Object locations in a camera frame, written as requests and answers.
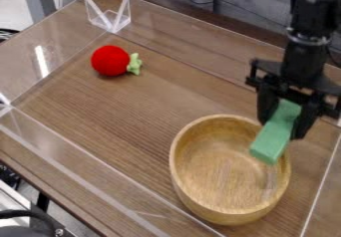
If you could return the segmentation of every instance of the red strawberry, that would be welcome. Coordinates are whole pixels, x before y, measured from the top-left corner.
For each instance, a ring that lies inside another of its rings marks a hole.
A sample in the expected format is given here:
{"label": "red strawberry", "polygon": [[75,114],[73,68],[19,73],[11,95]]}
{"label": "red strawberry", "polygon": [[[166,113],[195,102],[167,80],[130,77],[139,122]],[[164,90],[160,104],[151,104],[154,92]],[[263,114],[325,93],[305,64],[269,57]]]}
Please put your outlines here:
{"label": "red strawberry", "polygon": [[91,63],[101,75],[118,76],[126,72],[138,75],[143,61],[139,59],[138,53],[130,56],[122,48],[104,46],[93,52]]}

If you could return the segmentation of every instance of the bowl rim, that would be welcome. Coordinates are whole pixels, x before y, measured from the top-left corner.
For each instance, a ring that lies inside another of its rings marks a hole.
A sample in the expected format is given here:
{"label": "bowl rim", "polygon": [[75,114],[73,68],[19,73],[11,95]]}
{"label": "bowl rim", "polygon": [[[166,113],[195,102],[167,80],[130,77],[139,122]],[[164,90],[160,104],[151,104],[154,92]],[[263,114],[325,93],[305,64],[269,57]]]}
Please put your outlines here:
{"label": "bowl rim", "polygon": [[241,116],[237,116],[237,115],[224,115],[224,114],[210,115],[210,116],[206,116],[206,117],[200,117],[196,120],[194,120],[192,122],[190,122],[182,128],[182,130],[178,132],[178,134],[175,135],[175,138],[174,138],[174,140],[171,142],[171,146],[170,146],[170,175],[171,175],[172,184],[176,185],[176,188],[179,188],[180,192],[186,195],[186,197],[191,200],[191,202],[194,202],[196,205],[199,205],[206,210],[208,210],[211,212],[215,212],[215,213],[228,214],[228,215],[251,214],[251,213],[255,213],[257,211],[261,211],[261,210],[266,209],[269,206],[275,204],[278,202],[279,198],[283,195],[283,192],[285,192],[285,190],[287,188],[287,185],[289,185],[290,173],[291,173],[289,155],[287,155],[287,153],[283,152],[283,154],[279,158],[279,160],[282,160],[283,165],[285,165],[282,175],[286,176],[286,177],[282,178],[282,184],[278,186],[274,194],[270,196],[270,199],[262,201],[261,203],[258,203],[255,206],[253,206],[250,208],[243,208],[243,209],[228,209],[227,208],[227,209],[223,209],[223,210],[211,209],[204,204],[202,204],[192,196],[190,196],[186,193],[186,191],[183,189],[184,185],[182,184],[180,178],[176,174],[175,165],[174,165],[175,149],[176,149],[178,141],[182,138],[183,134],[188,131],[190,128],[192,128],[200,122],[211,120],[211,119],[237,119],[237,120],[246,121],[250,124],[254,124],[254,125],[259,126],[259,123],[257,121],[254,121],[253,119],[250,119],[250,118],[241,117]]}

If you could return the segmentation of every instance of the green block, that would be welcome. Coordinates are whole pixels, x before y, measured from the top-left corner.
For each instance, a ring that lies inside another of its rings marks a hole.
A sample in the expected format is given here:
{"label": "green block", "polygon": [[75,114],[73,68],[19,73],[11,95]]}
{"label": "green block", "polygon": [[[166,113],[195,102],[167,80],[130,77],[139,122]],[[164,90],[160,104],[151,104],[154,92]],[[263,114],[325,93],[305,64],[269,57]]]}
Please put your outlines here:
{"label": "green block", "polygon": [[274,164],[290,141],[294,121],[301,114],[301,106],[281,100],[278,108],[266,122],[254,142],[250,154],[267,164]]}

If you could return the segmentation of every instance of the wooden table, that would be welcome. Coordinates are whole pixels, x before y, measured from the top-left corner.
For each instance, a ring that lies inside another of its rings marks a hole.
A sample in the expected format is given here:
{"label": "wooden table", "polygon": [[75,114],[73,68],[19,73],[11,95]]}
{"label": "wooden table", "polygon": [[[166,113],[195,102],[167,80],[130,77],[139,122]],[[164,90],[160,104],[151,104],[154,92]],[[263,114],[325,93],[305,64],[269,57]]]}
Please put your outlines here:
{"label": "wooden table", "polygon": [[[95,1],[109,9],[122,0]],[[0,93],[13,106],[0,112],[1,161],[104,236],[210,236],[212,229],[299,236],[339,135],[333,124],[319,120],[290,143],[287,191],[251,224],[206,228],[192,220],[168,169],[171,140],[190,121],[212,114],[255,119],[249,60],[279,60],[282,50],[142,0],[131,5],[134,21],[118,35],[87,22],[77,0],[1,45]],[[89,58],[107,44],[140,53],[139,77],[95,74]],[[35,56],[41,49],[48,73]],[[339,79],[331,67],[327,73]],[[321,227],[337,231],[337,224]]]}

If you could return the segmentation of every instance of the wooden bowl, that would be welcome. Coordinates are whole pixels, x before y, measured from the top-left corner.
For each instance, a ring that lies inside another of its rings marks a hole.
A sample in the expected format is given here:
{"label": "wooden bowl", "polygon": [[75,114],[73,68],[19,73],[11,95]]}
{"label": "wooden bowl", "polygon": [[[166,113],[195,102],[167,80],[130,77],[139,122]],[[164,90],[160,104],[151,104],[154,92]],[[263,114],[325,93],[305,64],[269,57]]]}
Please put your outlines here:
{"label": "wooden bowl", "polygon": [[277,204],[290,178],[287,154],[266,165],[249,154],[259,125],[247,118],[199,118],[178,133],[170,148],[176,195],[202,219],[239,225]]}

